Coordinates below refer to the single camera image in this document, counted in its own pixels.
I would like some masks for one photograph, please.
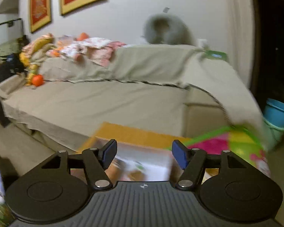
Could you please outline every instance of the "light green bucket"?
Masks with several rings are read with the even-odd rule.
[[[268,141],[268,151],[272,150],[281,140],[284,135],[284,128],[273,125],[264,119],[264,129]]]

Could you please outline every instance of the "travel pillow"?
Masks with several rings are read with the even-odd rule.
[[[144,27],[144,37],[150,44],[182,44],[186,27],[183,21],[166,13],[151,16]]]

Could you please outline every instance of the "black circular disc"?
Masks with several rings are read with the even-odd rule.
[[[77,213],[89,197],[87,185],[67,173],[26,174],[6,192],[6,203],[21,220],[52,223]]]
[[[258,222],[277,213],[282,191],[268,177],[228,173],[208,179],[200,189],[202,203],[214,214],[233,222]]]

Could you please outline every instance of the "blue bucket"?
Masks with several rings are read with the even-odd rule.
[[[273,125],[284,128],[284,103],[268,99],[264,110],[264,118]]]

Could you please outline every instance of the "bucket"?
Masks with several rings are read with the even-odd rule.
[[[264,118],[274,126],[284,128],[284,103],[268,99],[264,110]]]
[[[267,148],[266,151],[272,150],[279,142],[281,142],[282,137],[284,135],[284,128],[277,127],[264,119],[265,123],[265,135],[267,138]]]

